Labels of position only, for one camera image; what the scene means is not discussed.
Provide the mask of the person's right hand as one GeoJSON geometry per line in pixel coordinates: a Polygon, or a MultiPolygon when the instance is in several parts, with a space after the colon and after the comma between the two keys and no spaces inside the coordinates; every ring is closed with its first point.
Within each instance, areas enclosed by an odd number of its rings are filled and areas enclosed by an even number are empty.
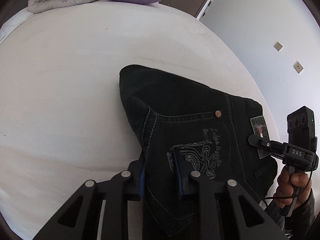
{"type": "Polygon", "coordinates": [[[302,205],[304,202],[307,201],[310,192],[311,192],[311,186],[312,181],[309,181],[309,176],[306,173],[294,173],[292,175],[289,175],[289,170],[287,166],[284,166],[280,175],[277,178],[277,189],[274,193],[274,197],[289,197],[293,195],[294,189],[293,187],[302,188],[305,190],[302,192],[301,195],[298,196],[297,201],[295,203],[294,209],[298,208],[300,205],[302,205]]]}

